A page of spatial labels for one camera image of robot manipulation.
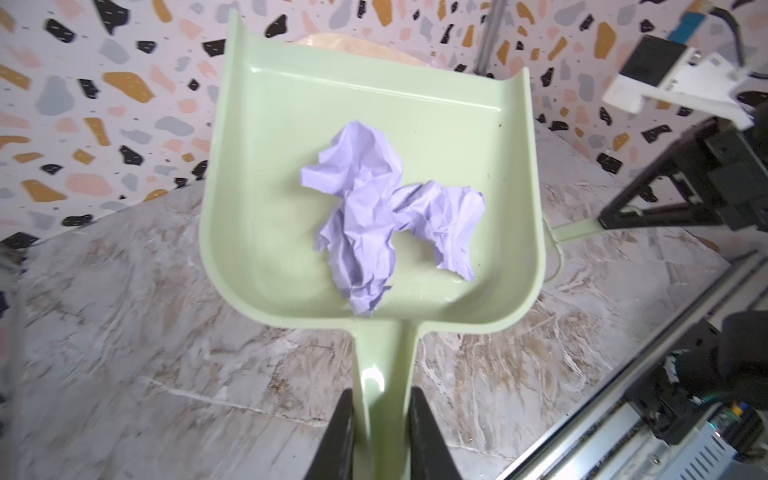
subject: terrazzo pattern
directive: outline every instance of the terrazzo pattern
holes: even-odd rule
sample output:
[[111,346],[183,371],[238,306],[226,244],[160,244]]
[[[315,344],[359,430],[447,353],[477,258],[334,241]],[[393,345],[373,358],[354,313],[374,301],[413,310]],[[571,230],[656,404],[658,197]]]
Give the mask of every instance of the terrazzo pattern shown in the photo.
[[227,22],[472,66],[490,3],[40,0],[0,7],[0,240],[26,247],[204,177]]
[[[496,38],[490,72],[509,78],[528,67],[535,117],[581,154],[627,184],[691,125],[710,115],[665,102],[648,102],[627,114],[603,104],[603,92],[642,35],[673,31],[691,0],[509,0]],[[768,3],[716,0],[741,25],[747,62],[768,73]],[[713,51],[736,61],[733,35],[709,16],[688,42],[703,55]],[[745,106],[768,98],[768,81],[748,79],[734,97]],[[639,207],[676,203],[672,183],[654,182]],[[768,233],[697,229],[696,235],[729,257],[768,250]]]

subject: black metal bracket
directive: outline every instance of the black metal bracket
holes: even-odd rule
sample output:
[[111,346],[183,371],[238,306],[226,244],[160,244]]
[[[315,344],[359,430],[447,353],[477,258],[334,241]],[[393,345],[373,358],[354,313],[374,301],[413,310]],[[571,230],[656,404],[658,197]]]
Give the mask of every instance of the black metal bracket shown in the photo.
[[[419,387],[411,388],[408,424],[411,440],[411,479],[462,480],[424,392]],[[352,390],[347,389],[342,392],[333,410],[304,480],[351,480],[354,442]]]
[[[606,230],[756,225],[768,231],[768,103],[755,110],[754,121],[743,133],[719,118],[683,132],[600,212],[600,225]],[[671,180],[684,203],[628,209],[659,177]]]

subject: dustpan handle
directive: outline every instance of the dustpan handle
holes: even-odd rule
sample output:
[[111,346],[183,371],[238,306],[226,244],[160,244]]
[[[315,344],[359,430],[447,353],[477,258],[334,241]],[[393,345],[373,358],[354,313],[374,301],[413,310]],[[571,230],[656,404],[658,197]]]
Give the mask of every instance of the dustpan handle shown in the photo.
[[593,235],[605,232],[606,230],[600,225],[597,218],[588,218],[578,222],[566,223],[565,225],[551,229],[552,239],[559,243],[580,240],[585,237],[592,237]]
[[565,268],[563,243],[591,237],[592,235],[598,235],[599,233],[604,233],[606,230],[600,225],[600,222],[598,222],[598,219],[596,218],[588,218],[574,223],[566,223],[565,225],[555,228],[549,226],[549,220],[546,215],[542,218],[544,219],[544,226],[546,227],[547,235],[549,235],[552,246],[558,252],[558,269],[553,275],[544,280],[545,283],[549,283],[557,279],[560,274],[563,273],[563,269]]
[[409,464],[406,418],[416,330],[416,324],[403,320],[357,321],[355,479],[400,480]]

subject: marble floor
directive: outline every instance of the marble floor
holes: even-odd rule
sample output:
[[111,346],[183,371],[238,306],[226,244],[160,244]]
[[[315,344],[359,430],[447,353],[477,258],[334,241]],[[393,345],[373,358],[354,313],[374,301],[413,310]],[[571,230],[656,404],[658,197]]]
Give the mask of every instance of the marble floor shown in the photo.
[[[621,186],[536,125],[553,224]],[[202,182],[30,249],[20,478],[302,478],[341,391],[352,339],[270,328],[200,263]],[[484,336],[432,333],[414,383],[462,475],[495,478],[727,263],[682,230],[566,246],[531,312]]]

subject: cable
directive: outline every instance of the cable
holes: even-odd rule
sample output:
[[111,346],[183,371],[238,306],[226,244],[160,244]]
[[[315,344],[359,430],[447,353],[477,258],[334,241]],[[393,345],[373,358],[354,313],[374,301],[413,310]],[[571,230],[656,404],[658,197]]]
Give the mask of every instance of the cable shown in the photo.
[[[737,0],[733,3],[731,8],[736,8],[752,1],[753,0]],[[730,30],[733,32],[733,44],[736,46],[736,57],[739,61],[739,66],[745,66],[746,60],[744,59],[744,45],[741,42],[741,27],[739,26],[739,22],[737,22],[737,20],[733,17],[733,15],[731,15],[729,11],[718,7],[713,8],[710,11],[710,15],[722,18],[728,24]],[[747,74],[747,76],[756,78],[758,80],[768,80],[768,74],[759,73],[757,71],[751,71]]]
[[544,226],[547,227],[547,235],[549,235],[549,239],[552,240],[554,248],[558,251],[558,261],[560,262],[558,264],[558,270],[554,272],[553,275],[550,275],[549,278],[544,280],[544,283],[550,283],[552,280],[558,278],[561,273],[563,273],[563,269],[565,268],[565,252],[563,251],[563,246],[560,244],[560,242],[558,242],[558,239],[554,238],[552,227],[549,225],[549,219],[547,216],[541,214],[541,218],[544,220]]
[[736,1],[735,1],[735,2],[734,2],[734,3],[733,3],[731,6],[730,6],[730,9],[731,9],[731,10],[736,10],[736,9],[737,9],[737,8],[739,8],[741,5],[746,5],[747,3],[752,3],[752,2],[754,2],[754,1],[755,1],[755,0],[736,0]]
[[741,43],[741,29],[739,27],[739,22],[737,22],[729,11],[720,7],[713,8],[710,11],[710,15],[722,18],[728,24],[728,27],[733,32],[733,44],[736,45],[736,58],[739,61],[739,66],[743,67],[746,62],[744,60],[744,46]]

